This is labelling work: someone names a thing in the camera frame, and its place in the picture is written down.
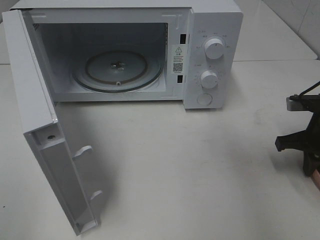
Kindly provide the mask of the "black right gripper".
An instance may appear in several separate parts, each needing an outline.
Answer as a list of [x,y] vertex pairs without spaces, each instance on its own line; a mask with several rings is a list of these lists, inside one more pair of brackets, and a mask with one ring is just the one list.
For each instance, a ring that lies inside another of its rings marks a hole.
[[312,113],[306,130],[277,136],[275,146],[279,152],[286,149],[303,151],[302,169],[304,175],[310,177],[320,168],[320,145],[310,144],[310,140],[320,139],[320,95],[303,94],[301,100],[303,107]]

